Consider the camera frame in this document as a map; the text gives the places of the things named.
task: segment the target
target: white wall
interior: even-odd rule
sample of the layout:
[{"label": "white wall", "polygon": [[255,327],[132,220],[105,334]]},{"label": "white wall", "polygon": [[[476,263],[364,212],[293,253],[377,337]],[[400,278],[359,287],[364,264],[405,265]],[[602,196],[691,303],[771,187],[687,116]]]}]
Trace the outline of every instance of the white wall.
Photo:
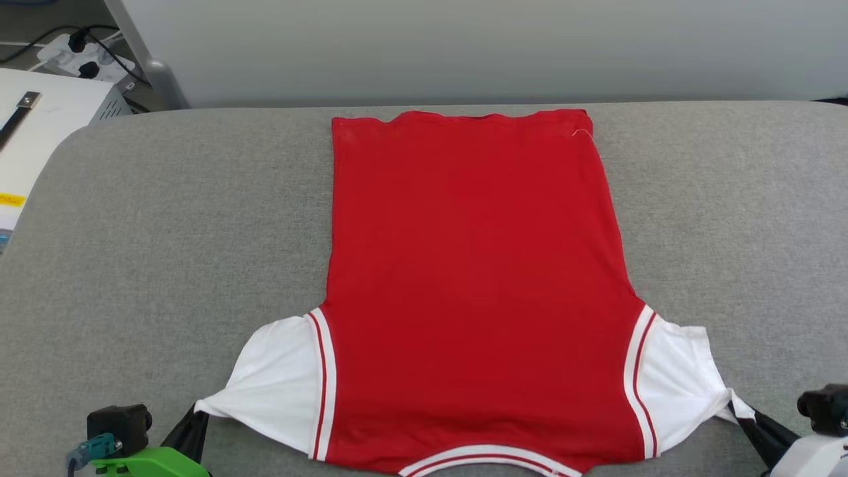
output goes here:
[{"label": "white wall", "polygon": [[107,4],[192,107],[848,93],[848,0]]}]

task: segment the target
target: striped trim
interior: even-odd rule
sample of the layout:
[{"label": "striped trim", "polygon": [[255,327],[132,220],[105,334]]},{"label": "striped trim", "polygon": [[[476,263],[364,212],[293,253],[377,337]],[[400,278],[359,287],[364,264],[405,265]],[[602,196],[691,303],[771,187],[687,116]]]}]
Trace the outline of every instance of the striped trim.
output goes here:
[{"label": "striped trim", "polygon": [[654,322],[655,316],[656,312],[651,310],[650,306],[645,305],[639,314],[639,319],[636,320],[636,326],[633,328],[633,336],[630,337],[627,359],[624,362],[624,394],[627,396],[630,407],[639,421],[639,427],[642,429],[644,458],[646,459],[656,457],[659,454],[656,445],[654,423],[650,420],[648,408],[644,406],[644,403],[639,398],[639,390],[636,384],[639,377],[639,361],[642,357],[644,339],[648,335],[648,330]]},{"label": "striped trim", "polygon": [[321,359],[321,398],[319,400],[318,419],[315,421],[315,441],[311,443],[310,458],[326,460],[326,451],[330,446],[332,417],[336,411],[336,356],[332,350],[330,328],[326,324],[324,313],[315,308],[309,313],[318,344]]},{"label": "striped trim", "polygon": [[470,463],[508,463],[548,476],[580,477],[582,475],[577,470],[536,452],[509,446],[456,447],[404,467],[398,474],[403,477],[423,477],[437,470]]}]

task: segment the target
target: white box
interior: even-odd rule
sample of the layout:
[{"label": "white box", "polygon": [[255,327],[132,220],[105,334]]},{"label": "white box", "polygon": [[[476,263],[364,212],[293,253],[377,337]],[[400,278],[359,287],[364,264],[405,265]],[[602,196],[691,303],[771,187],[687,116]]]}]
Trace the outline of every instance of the white box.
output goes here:
[{"label": "white box", "polygon": [[[0,195],[28,198],[50,155],[72,132],[132,114],[113,83],[0,69],[0,125],[28,91],[42,96],[0,149]],[[0,204],[0,252],[24,207]]]}]

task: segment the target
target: red and white jersey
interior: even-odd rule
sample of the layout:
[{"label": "red and white jersey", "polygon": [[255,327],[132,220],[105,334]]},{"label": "red and white jersey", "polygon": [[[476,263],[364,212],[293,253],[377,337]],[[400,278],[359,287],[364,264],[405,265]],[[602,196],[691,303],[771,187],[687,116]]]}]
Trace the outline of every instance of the red and white jersey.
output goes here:
[{"label": "red and white jersey", "polygon": [[584,111],[332,126],[326,300],[259,330],[196,410],[404,477],[573,477],[655,457],[730,399],[750,411],[704,329],[634,293]]}]

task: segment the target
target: gray cushion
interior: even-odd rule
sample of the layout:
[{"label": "gray cushion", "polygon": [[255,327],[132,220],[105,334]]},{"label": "gray cushion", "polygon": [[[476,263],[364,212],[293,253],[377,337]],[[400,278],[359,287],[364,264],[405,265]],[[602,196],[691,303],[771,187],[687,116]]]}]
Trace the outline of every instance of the gray cushion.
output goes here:
[{"label": "gray cushion", "polygon": [[[809,433],[797,396],[848,382],[848,108],[584,107],[636,291],[669,321],[707,326],[726,383]],[[0,257],[0,473],[60,475],[86,415],[110,404],[145,403],[158,444],[194,400],[224,386],[255,329],[319,305],[330,118],[406,109],[177,111],[108,121],[62,143]],[[354,474],[220,419],[209,426],[204,465],[216,477]],[[742,432],[713,419],[658,459],[591,474],[763,469]]]}]

